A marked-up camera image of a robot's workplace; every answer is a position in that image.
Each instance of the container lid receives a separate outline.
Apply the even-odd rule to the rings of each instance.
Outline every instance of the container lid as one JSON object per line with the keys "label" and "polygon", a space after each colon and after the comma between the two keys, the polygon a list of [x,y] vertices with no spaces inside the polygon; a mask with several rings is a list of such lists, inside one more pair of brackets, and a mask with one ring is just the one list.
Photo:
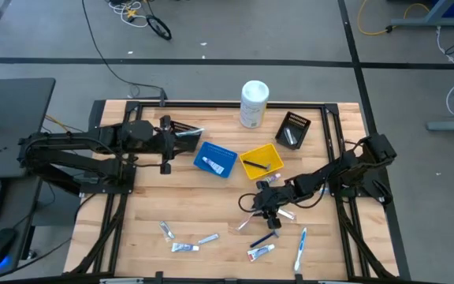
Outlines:
{"label": "container lid", "polygon": [[269,88],[259,80],[248,81],[242,90],[243,96],[254,103],[263,103],[269,97]]}

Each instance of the yellow cable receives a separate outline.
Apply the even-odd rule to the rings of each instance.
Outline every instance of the yellow cable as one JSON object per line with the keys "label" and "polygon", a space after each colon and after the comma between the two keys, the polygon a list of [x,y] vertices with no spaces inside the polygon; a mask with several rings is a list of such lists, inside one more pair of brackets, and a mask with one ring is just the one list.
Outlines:
{"label": "yellow cable", "polygon": [[[356,25],[359,28],[359,31],[362,32],[366,36],[379,36],[379,35],[382,35],[382,34],[385,34],[386,32],[388,32],[388,29],[384,29],[379,32],[365,32],[364,30],[362,30],[362,27],[360,26],[360,16],[362,15],[363,7],[366,5],[366,3],[367,3],[367,0],[363,0],[362,5],[360,6],[359,13],[356,16]],[[422,3],[411,4],[411,5],[409,5],[409,7],[406,8],[406,11],[404,12],[404,19],[407,17],[407,13],[409,13],[409,10],[411,10],[411,8],[414,6],[421,6],[427,12],[430,12],[430,10]]]}
{"label": "yellow cable", "polygon": [[51,117],[50,115],[48,115],[48,114],[45,115],[45,118],[48,118],[48,119],[49,119],[50,121],[52,121],[53,123],[55,123],[55,124],[61,126],[61,127],[64,129],[64,131],[66,131],[66,132],[69,131],[69,130],[62,124],[62,122],[60,122],[59,120],[57,120],[57,119]]}

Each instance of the toothbrush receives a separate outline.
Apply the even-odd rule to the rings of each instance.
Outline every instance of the toothbrush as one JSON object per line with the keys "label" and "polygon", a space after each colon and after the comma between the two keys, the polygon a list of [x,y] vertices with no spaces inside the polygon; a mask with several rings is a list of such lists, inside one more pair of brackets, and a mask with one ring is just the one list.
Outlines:
{"label": "toothbrush", "polygon": [[299,251],[297,252],[296,263],[293,265],[293,270],[295,273],[300,273],[300,257],[303,255],[304,243],[306,242],[307,228],[304,227],[303,233],[300,236]]}

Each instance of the white bottle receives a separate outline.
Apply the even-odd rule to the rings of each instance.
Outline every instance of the white bottle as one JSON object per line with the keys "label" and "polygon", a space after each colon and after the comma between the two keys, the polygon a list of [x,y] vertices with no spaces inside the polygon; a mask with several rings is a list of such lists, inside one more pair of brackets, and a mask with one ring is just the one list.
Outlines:
{"label": "white bottle", "polygon": [[240,121],[244,127],[256,128],[262,124],[269,88],[259,80],[248,81],[241,91]]}

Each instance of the concrete floor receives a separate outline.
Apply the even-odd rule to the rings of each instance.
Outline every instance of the concrete floor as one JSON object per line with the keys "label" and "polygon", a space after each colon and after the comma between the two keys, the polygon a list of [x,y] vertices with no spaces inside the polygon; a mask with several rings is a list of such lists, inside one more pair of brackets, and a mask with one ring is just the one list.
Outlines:
{"label": "concrete floor", "polygon": [[[171,27],[171,42],[159,39],[149,28],[121,23],[104,1],[85,2],[106,58],[351,61],[336,1],[158,0],[154,11]],[[434,28],[398,28],[375,37],[360,34],[356,29],[360,4],[360,0],[346,1],[361,62],[447,63],[436,47]],[[407,5],[369,1],[364,29],[382,29],[389,18],[402,17]],[[419,8],[410,13],[411,17],[423,14]],[[454,28],[442,31],[441,42],[443,47],[454,44]],[[99,56],[80,2],[12,0],[0,21],[0,58]],[[126,80],[163,86],[172,99],[239,99],[243,83],[259,79],[269,85],[272,100],[360,103],[352,68],[115,65],[113,69]],[[445,95],[454,85],[454,70],[364,69],[363,73],[378,131],[388,136],[399,154],[389,167],[389,177],[411,277],[454,283],[454,133],[428,133],[424,127],[426,121],[451,119]],[[81,129],[87,128],[95,99],[129,94],[128,85],[104,65],[0,64],[0,78],[18,77],[56,78],[48,114]],[[142,89],[145,95],[153,93]],[[47,194],[44,190],[41,199],[47,200]],[[61,200],[67,206],[77,202]],[[58,225],[39,227],[32,247],[46,252],[71,235],[71,223]],[[8,278],[58,275],[67,249]]]}

